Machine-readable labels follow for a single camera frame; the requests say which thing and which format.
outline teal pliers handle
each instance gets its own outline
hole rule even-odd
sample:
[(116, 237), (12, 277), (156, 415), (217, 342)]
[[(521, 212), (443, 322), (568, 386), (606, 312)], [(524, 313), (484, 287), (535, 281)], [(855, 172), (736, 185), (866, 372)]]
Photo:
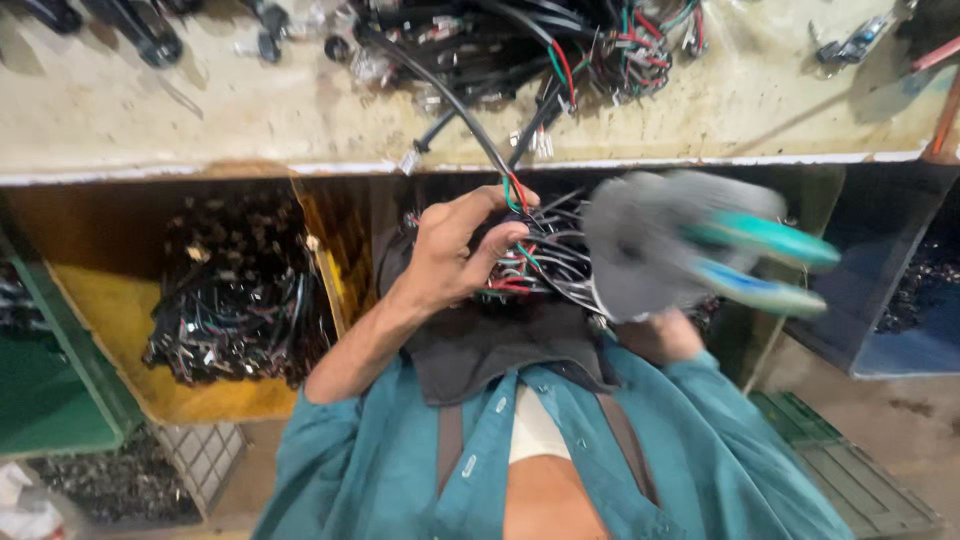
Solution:
[[(749, 214), (717, 211), (689, 228), (691, 239), (727, 244), (794, 267), (828, 270), (840, 252), (825, 241)], [(764, 311), (812, 317), (827, 310), (823, 297), (783, 282), (765, 282), (708, 258), (694, 258), (690, 272), (703, 285), (737, 302)]]

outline suspender strap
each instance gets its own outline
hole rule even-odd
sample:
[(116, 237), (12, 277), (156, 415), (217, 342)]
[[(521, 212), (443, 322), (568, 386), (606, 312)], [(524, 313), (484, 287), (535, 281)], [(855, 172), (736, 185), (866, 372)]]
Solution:
[(595, 396), (600, 408), (603, 409), (604, 416), (607, 417), (607, 424), (610, 425), (613, 437), (616, 438), (616, 444), (627, 460), (630, 473), (634, 475), (636, 488), (648, 501), (659, 508), (660, 497), (657, 495), (657, 485), (654, 483), (653, 475), (650, 474), (646, 456), (643, 454), (643, 448), (640, 447), (639, 439), (636, 438), (636, 431), (630, 424), (630, 418), (613, 396), (609, 394), (595, 394)]
[[(648, 501), (660, 507), (657, 485), (647, 464), (643, 448), (636, 438), (634, 427), (623, 407), (608, 394), (594, 394), (603, 410), (607, 424), (616, 439), (620, 452), (636, 482), (636, 488)], [(457, 461), (464, 453), (464, 411), (460, 405), (448, 405), (440, 409), (437, 441), (437, 497), (444, 491), (446, 482), (453, 474)]]
[(444, 491), (446, 481), (464, 453), (464, 410), (457, 405), (440, 409), (437, 440), (437, 497)]

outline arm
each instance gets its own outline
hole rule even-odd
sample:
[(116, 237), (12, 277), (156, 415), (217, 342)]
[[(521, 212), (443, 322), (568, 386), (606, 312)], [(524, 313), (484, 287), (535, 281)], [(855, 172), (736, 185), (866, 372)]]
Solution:
[[(528, 201), (539, 202), (533, 191), (523, 189)], [(423, 321), (482, 287), (496, 261), (529, 233), (517, 221), (502, 223), (487, 232), (476, 253), (469, 252), (476, 228), (506, 205), (502, 189), (485, 185), (428, 208), (420, 217), (410, 266), (314, 368), (306, 399), (328, 404), (359, 396)]]
[(852, 538), (805, 467), (760, 411), (717, 369), (717, 361), (684, 315), (673, 309), (617, 329), (629, 351), (662, 368), (750, 475), (796, 538)]
[[(526, 197), (539, 201), (530, 190)], [(473, 232), (504, 208), (502, 189), (485, 186), (423, 213), (406, 271), (307, 379), (276, 453), (274, 495), (253, 538), (321, 536), (353, 455), (359, 396), (427, 317), (483, 286), (496, 261), (529, 233), (522, 223), (498, 225), (471, 254)]]

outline white undershirt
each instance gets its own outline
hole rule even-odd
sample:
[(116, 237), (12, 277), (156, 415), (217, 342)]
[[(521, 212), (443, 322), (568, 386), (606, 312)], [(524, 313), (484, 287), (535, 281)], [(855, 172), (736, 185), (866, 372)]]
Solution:
[(534, 455), (555, 455), (570, 459), (564, 436), (554, 424), (540, 396), (526, 384), (516, 386), (514, 434), (510, 440), (510, 463)]

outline dirty table surface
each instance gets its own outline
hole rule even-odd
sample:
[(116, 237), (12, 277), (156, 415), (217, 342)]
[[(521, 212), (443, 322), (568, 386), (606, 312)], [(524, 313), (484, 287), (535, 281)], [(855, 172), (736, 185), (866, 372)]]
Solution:
[[(807, 29), (813, 20), (823, 39), (843, 39), (893, 4), (711, 0), (705, 57), (678, 61), (653, 98), (615, 107), (585, 94), (551, 128), (554, 156), (523, 167), (914, 160), (953, 69), (897, 75), (901, 45), (888, 32), (864, 63), (827, 78)], [(295, 18), (306, 10), (287, 6)], [(273, 66), (236, 56), (257, 23), (231, 0), (172, 25), (183, 58), (156, 71), (102, 25), (58, 37), (0, 16), (0, 185), (391, 173), (433, 122), (409, 91), (355, 87), (321, 43), (287, 43)], [(533, 115), (534, 91), (477, 112), (502, 152)], [(492, 170), (459, 119), (420, 167)]]

